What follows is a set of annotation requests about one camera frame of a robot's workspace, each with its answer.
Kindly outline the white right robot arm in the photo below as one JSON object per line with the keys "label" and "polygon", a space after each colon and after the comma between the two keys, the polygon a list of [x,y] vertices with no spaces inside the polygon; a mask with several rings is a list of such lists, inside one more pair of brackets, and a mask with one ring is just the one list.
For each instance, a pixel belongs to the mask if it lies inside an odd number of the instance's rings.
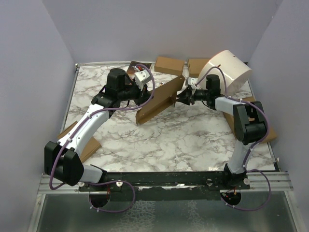
{"label": "white right robot arm", "polygon": [[267,134],[268,126],[262,105],[235,100],[221,93],[220,79],[215,74],[206,76],[206,88],[196,86],[197,79],[187,78],[186,88],[177,95],[177,102],[193,105],[201,101],[212,110],[229,114],[234,120],[236,145],[232,157],[224,167],[221,182],[227,189],[233,189],[246,176],[247,163],[253,147]]}

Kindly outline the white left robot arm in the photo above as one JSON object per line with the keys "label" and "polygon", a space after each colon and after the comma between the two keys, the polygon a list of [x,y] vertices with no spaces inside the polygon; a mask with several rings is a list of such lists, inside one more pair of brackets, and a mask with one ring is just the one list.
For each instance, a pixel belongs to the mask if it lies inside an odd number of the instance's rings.
{"label": "white left robot arm", "polygon": [[154,91],[147,90],[147,83],[154,81],[151,71],[143,64],[142,71],[135,73],[130,84],[126,71],[113,68],[107,75],[106,85],[95,95],[86,113],[80,121],[57,142],[49,141],[44,148],[44,172],[50,176],[49,187],[52,190],[53,179],[62,184],[74,186],[79,182],[90,183],[91,187],[100,191],[106,187],[106,171],[93,165],[84,165],[81,153],[90,138],[99,127],[111,118],[116,111],[129,111],[122,108],[121,102],[135,101],[134,110],[145,106],[154,96]]}

